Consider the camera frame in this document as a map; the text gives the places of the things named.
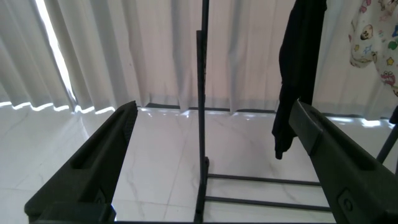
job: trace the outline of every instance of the hanging black cloth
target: hanging black cloth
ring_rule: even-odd
[[[297,135],[289,125],[295,100],[312,104],[326,0],[296,0],[279,52],[282,88],[272,134],[275,156],[282,159]]]

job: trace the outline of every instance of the curtain fold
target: curtain fold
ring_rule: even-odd
[[[13,106],[73,106],[33,1],[0,2],[0,83]]]
[[[201,1],[44,1],[63,63],[33,1],[0,2],[0,100],[97,111],[131,100],[182,111],[197,106]],[[279,49],[294,2],[210,1],[206,107],[277,108]],[[373,65],[349,64],[348,27],[360,2],[328,1],[313,104],[326,113],[378,119],[390,116],[398,100]]]

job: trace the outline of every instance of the colorful printed garment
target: colorful printed garment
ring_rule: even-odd
[[[381,80],[398,96],[398,0],[364,0],[351,22],[352,66],[374,62]]]

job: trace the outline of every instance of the horizontal metal bar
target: horizontal metal bar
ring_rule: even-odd
[[[296,184],[296,185],[307,185],[307,186],[318,186],[321,187],[319,182],[301,181],[301,180],[283,180],[283,179],[272,179],[262,177],[243,177],[236,175],[223,175],[223,174],[208,174],[207,178],[213,179],[229,179],[229,180],[248,180],[258,182],[268,182],[277,184]]]
[[[298,205],[298,204],[280,203],[280,202],[263,202],[263,201],[257,201],[257,200],[212,197],[212,196],[206,196],[205,200],[207,202],[240,203],[240,204],[246,204],[246,205],[262,205],[262,206],[279,207],[279,208],[293,208],[293,209],[301,209],[301,210],[331,212],[330,208],[328,208],[328,207],[315,206],[315,205]]]

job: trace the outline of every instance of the glossy floor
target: glossy floor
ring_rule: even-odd
[[[50,108],[0,108],[0,217],[27,223],[26,201],[110,116],[71,114]],[[391,131],[387,121],[331,118],[373,156]],[[275,159],[273,114],[206,112],[206,155],[210,172],[317,181],[295,139]],[[141,109],[123,164],[113,205],[118,220],[193,220],[199,183],[196,111]],[[395,169],[398,149],[384,163]],[[207,195],[327,206],[320,188],[209,180]],[[208,222],[334,222],[330,213],[206,203]]]

